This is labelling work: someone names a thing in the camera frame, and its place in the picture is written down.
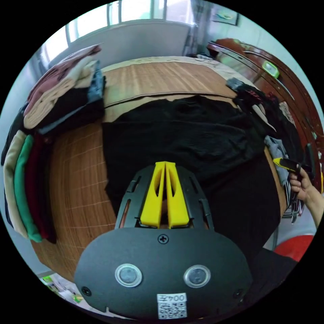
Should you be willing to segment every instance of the wooden headboard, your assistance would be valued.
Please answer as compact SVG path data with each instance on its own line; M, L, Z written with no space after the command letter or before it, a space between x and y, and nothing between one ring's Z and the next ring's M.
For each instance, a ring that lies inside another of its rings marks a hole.
M236 39L226 38L209 42L207 49L215 60L245 76L261 91L271 91L280 102L286 101L303 147L311 143L316 165L315 186L321 190L318 151L324 148L323 129L316 107L297 76L273 55ZM280 72L278 80L262 68L266 60L277 66Z

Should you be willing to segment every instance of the white sticker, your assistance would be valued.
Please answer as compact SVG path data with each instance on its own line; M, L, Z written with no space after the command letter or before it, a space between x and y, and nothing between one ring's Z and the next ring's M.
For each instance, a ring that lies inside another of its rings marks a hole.
M187 295L157 294L158 315L160 320L187 317Z

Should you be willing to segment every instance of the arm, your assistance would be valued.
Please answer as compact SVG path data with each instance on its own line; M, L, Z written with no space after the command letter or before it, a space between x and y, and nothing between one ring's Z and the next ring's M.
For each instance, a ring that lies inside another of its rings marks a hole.
M298 199L304 201L314 219L316 228L318 228L324 213L324 197L312 185L304 169L300 170L300 175L301 182L297 180L295 174L290 174L291 190L297 193Z
M324 197L316 190L314 186L312 186L309 190L305 205L309 209L314 219L316 228L318 228L324 213Z

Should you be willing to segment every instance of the pink folded shirt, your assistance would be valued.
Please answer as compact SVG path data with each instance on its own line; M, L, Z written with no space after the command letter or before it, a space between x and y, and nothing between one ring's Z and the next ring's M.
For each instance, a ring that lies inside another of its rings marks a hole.
M100 45L83 48L82 50L64 58L49 69L32 88L27 99L29 104L24 112L24 116L26 116L26 114L28 114L28 112L33 108L34 104L43 95L43 93L55 87L80 60L86 56L95 55L100 51Z

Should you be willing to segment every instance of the black clothing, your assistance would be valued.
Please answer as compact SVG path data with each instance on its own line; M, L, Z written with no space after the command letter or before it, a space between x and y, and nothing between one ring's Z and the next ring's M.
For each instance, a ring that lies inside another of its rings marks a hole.
M47 240L53 244L56 243L56 231L53 224L51 200L50 200L50 160L53 150L53 144L45 144L39 155L39 172L37 178L37 187L39 195L40 217L48 234Z
M15 117L15 119L10 127L9 133L7 135L6 143L4 145L4 148L3 148L2 154L1 154L1 165L2 166L4 165L4 160L8 153L10 144L11 144L14 136L17 134L17 132L19 130L21 130L26 135L32 134L32 131L30 129L26 129L24 127L24 112L25 112L27 106L28 106L28 102L25 102L24 105L18 111L18 114Z
M278 226L280 205L264 139L229 103L201 96L157 100L102 127L106 192L116 214L137 171L170 161L195 174L215 230L235 242L248 261Z
M88 102L88 89L89 88L72 88L64 95L57 99L53 109L38 123L37 128L41 129L68 113L86 105Z
M263 139L229 103L201 96L157 100L103 123L106 192L115 213L135 173L158 161L175 162L204 182L263 155Z
M72 116L68 117L55 128L48 131L44 136L56 137L73 129L94 123L105 115L103 99L91 102L85 105Z
M248 114L261 136L269 135L282 140L289 159L304 162L304 151L296 127L285 117L279 108L279 100L272 93L268 95L256 88L243 84L236 89L237 97L233 102ZM252 106L262 104L266 118L276 132L253 111Z
M266 156L211 179L207 186L215 231L236 243L250 263L280 223L277 188Z
M4 189L3 189L3 191L4 191L4 211L5 211L5 214L6 214L6 219L7 219L8 224L9 224L12 228L14 228L13 225L12 225L12 222L11 222L10 216L9 216L9 210L8 210L8 203L7 203L7 198L6 198L6 192L5 192Z
M217 317L216 322L219 323L256 304L272 290L278 288L297 264L298 262L292 258L263 248L250 264L253 283L243 301L239 302L238 307L233 311Z

